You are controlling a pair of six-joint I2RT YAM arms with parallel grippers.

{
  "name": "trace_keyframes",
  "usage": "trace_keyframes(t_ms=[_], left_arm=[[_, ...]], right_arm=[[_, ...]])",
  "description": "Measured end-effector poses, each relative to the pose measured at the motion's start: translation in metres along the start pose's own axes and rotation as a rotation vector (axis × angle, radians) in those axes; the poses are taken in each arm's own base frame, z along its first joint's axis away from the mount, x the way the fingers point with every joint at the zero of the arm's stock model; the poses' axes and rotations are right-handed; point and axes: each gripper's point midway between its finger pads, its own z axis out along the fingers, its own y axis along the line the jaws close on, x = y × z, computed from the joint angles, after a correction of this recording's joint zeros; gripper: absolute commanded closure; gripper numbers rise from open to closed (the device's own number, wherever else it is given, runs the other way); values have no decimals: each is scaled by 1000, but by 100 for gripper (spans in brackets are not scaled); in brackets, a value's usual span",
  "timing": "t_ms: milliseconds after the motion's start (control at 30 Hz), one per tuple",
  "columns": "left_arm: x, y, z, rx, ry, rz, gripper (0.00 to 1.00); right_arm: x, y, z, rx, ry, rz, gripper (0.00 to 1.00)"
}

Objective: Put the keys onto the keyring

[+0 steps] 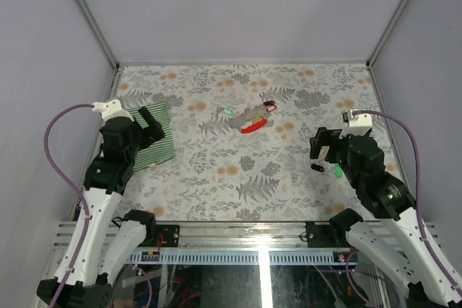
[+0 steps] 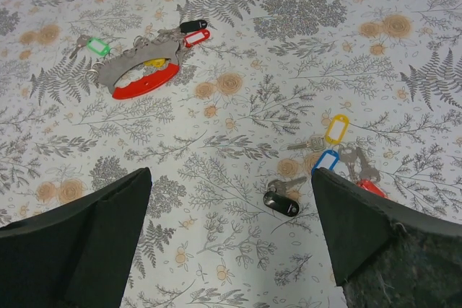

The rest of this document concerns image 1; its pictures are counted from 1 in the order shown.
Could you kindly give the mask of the red key tag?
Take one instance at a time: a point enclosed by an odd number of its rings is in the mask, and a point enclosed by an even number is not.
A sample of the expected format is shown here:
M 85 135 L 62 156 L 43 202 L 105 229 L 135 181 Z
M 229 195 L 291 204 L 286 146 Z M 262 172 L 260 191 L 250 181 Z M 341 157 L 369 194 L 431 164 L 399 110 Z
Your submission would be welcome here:
M 276 104 L 269 105 L 269 106 L 266 107 L 266 112 L 271 113 L 271 112 L 274 112 L 276 109 L 277 109 Z

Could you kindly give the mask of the grey red key ring holder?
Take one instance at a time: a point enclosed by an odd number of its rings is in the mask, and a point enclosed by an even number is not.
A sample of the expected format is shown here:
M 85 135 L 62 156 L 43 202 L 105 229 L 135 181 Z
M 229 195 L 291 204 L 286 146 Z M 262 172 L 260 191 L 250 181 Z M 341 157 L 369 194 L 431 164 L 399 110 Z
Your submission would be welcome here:
M 247 107 L 241 114 L 231 119 L 230 127 L 242 134 L 253 133 L 268 123 L 269 116 L 270 113 L 267 112 L 264 104 Z

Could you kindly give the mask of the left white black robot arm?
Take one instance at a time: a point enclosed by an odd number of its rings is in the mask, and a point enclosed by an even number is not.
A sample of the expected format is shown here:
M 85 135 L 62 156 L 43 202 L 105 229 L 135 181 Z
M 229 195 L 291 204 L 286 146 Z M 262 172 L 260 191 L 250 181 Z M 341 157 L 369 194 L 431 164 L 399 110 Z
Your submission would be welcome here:
M 140 245 L 153 245 L 158 237 L 153 213 L 130 210 L 116 236 L 104 244 L 134 174 L 137 154 L 165 137 L 161 124 L 142 107 L 138 113 L 146 125 L 141 126 L 117 99 L 95 102 L 90 108 L 104 122 L 103 142 L 82 188 L 74 189 L 81 211 L 67 251 L 53 277 L 38 285 L 37 295 L 49 307 L 109 307 L 114 283 L 129 255 Z

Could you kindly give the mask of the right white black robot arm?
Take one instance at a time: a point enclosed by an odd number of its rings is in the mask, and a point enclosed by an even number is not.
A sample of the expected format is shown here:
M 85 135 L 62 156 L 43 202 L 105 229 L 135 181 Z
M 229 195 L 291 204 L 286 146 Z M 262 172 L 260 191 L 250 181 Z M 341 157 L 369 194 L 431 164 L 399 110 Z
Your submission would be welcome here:
M 461 277 L 444 262 L 426 228 L 420 229 L 417 203 L 405 184 L 384 165 L 384 153 L 368 133 L 342 136 L 320 127 L 310 138 L 310 158 L 328 147 L 325 161 L 337 164 L 361 204 L 391 233 L 401 248 L 384 242 L 350 208 L 329 221 L 329 237 L 337 246 L 356 248 L 391 280 L 409 307 L 460 307 Z

